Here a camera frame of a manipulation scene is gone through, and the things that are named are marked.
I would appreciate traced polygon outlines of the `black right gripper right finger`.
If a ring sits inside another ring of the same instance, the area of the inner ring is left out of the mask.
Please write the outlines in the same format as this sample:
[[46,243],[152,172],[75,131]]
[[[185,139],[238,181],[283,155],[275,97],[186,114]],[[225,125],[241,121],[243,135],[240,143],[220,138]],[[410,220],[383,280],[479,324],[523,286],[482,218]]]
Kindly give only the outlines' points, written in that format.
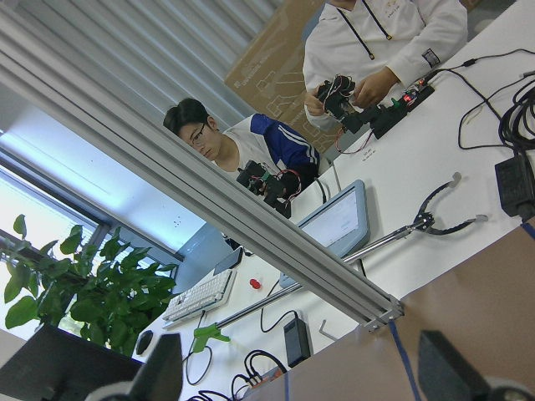
[[446,336],[420,332],[418,381],[428,400],[487,400],[491,387]]

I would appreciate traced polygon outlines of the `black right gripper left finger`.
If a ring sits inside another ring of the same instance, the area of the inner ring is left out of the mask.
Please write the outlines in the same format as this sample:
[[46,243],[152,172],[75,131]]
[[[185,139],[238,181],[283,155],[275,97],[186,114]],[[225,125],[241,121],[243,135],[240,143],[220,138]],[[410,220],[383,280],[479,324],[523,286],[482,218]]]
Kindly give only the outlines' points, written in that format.
[[178,400],[181,394],[181,335],[164,334],[150,357],[136,374],[128,392],[129,400]]

